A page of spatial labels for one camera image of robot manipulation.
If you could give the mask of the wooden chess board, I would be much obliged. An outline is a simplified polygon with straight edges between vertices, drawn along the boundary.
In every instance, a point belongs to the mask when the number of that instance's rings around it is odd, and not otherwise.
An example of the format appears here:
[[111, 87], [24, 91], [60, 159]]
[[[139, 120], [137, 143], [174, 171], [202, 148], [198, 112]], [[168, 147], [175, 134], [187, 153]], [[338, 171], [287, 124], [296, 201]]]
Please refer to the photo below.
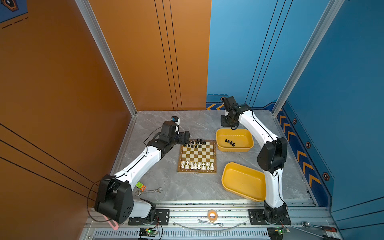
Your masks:
[[217, 143], [215, 140], [203, 140], [194, 144], [184, 144], [180, 148], [177, 172], [180, 173], [217, 173]]

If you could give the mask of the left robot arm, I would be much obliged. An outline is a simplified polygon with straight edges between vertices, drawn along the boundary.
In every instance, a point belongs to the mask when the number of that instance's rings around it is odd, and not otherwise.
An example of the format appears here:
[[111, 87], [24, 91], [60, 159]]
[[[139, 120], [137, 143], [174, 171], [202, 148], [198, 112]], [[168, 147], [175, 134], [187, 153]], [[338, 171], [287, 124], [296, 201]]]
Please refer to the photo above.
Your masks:
[[145, 144], [143, 152], [127, 167], [114, 175], [105, 175], [99, 183], [94, 209], [119, 224], [129, 218], [145, 224], [155, 220], [156, 205], [147, 200], [134, 199], [133, 190], [139, 180], [158, 163], [175, 145], [187, 144], [190, 132], [180, 132], [180, 118], [165, 121], [161, 131]]

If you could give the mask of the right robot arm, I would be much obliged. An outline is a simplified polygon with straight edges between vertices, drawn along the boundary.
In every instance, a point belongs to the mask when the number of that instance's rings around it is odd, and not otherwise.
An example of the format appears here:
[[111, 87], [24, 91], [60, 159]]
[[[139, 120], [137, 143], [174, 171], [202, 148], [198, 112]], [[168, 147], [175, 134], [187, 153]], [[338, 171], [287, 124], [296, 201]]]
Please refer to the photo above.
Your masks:
[[238, 104], [234, 97], [222, 98], [226, 113], [221, 116], [221, 126], [235, 130], [239, 125], [246, 127], [261, 146], [257, 162], [264, 171], [266, 199], [264, 215], [270, 224], [290, 224], [288, 206], [283, 198], [282, 175], [287, 161], [288, 141], [270, 131], [247, 104]]

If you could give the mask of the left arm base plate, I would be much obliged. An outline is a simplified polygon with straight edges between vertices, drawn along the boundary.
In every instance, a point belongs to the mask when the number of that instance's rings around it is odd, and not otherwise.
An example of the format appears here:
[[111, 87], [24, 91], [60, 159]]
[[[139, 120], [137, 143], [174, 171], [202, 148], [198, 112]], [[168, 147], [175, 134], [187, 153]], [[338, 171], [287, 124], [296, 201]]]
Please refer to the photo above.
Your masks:
[[163, 226], [169, 224], [170, 210], [169, 209], [155, 209], [150, 211], [145, 218], [129, 218], [129, 226], [144, 226], [144, 225], [156, 225], [160, 223]]

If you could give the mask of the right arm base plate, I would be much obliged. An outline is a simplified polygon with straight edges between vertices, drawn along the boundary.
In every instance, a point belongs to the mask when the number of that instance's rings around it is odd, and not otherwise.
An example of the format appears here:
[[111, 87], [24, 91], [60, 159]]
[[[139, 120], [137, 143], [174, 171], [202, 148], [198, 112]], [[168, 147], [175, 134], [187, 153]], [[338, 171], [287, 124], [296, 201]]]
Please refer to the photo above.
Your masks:
[[249, 220], [251, 225], [271, 225], [271, 226], [280, 226], [280, 225], [291, 225], [291, 219], [288, 213], [283, 214], [280, 217], [277, 217], [273, 220], [268, 220], [265, 215], [265, 210], [262, 209], [249, 209]]

